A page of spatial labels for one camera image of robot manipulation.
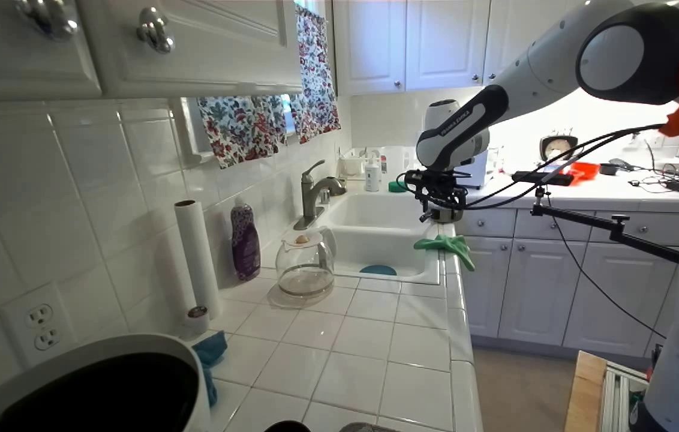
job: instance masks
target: robotic arm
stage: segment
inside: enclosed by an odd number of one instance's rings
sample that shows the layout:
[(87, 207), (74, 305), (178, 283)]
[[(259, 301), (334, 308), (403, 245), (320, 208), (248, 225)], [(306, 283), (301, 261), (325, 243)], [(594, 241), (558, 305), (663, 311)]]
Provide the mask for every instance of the robotic arm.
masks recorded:
[[(608, 100), (679, 98), (679, 0), (580, 0), (510, 69), (418, 140), (422, 172), (409, 172), (416, 197), (463, 205), (453, 169), (488, 149), (488, 128), (544, 107), (573, 88)], [(679, 135), (679, 111), (666, 135)], [(679, 320), (657, 362), (637, 429), (679, 429)]]

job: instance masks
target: wall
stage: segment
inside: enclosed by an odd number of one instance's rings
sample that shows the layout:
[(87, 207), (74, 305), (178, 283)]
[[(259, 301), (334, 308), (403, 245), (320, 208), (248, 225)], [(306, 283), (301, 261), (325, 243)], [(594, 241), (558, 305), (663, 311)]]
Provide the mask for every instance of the wall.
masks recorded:
[[(403, 171), (396, 166), (403, 161), (416, 161), (416, 141), (424, 124), (424, 113), (433, 100), (456, 98), (468, 100), (480, 88), (451, 88), (451, 91), (421, 91), (421, 94), (382, 94), (382, 97), (354, 97), (354, 143), (386, 147), (392, 159), (392, 171)], [(608, 104), (591, 98), (584, 91), (492, 128), (489, 166), (514, 172), (519, 169), (532, 169), (540, 161), (538, 141), (550, 135), (576, 135), (579, 140), (594, 140), (597, 135), (666, 122), (674, 111), (669, 106), (637, 106), (637, 104)], [(621, 155), (638, 166), (650, 166), (646, 141), (652, 143), (657, 159), (679, 155), (679, 140), (666, 140), (657, 135), (640, 135), (638, 140), (621, 140), (588, 161), (608, 161)]]
[[(175, 332), (190, 291), (172, 202), (206, 205), (226, 286), (226, 217), (252, 202), (264, 243), (291, 225), (301, 172), (336, 166), (346, 131), (230, 171), (187, 169), (165, 100), (0, 106), (0, 305), (55, 283), (78, 344)], [(23, 373), (0, 327), (0, 381)]]

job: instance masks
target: electrical outlet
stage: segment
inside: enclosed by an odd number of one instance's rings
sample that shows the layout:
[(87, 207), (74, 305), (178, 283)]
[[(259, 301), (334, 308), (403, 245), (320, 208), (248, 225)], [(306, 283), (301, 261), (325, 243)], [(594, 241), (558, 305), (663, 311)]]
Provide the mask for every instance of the electrical outlet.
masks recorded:
[(73, 321), (55, 286), (44, 286), (0, 308), (0, 320), (27, 368), (74, 346)]

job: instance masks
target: floral curtain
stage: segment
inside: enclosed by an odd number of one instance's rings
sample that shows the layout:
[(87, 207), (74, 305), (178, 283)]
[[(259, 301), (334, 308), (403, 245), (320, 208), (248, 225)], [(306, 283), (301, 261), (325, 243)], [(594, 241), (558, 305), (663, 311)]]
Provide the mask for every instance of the floral curtain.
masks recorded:
[(302, 94), (199, 98), (199, 118), (222, 169), (276, 154), (291, 131), (308, 143), (340, 128), (326, 27), (306, 7), (297, 7), (297, 45)]

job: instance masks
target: faucet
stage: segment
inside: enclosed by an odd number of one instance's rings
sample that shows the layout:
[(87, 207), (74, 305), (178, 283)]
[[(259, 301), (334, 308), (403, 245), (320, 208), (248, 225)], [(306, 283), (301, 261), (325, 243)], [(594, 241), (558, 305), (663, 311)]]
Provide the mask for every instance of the faucet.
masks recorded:
[(312, 171), (321, 166), (325, 161), (316, 161), (301, 175), (301, 205), (302, 205), (302, 219), (292, 225), (296, 231), (306, 231), (315, 219), (315, 205), (321, 190), (328, 190), (331, 197), (346, 195), (346, 187), (336, 178), (325, 178), (315, 184)]

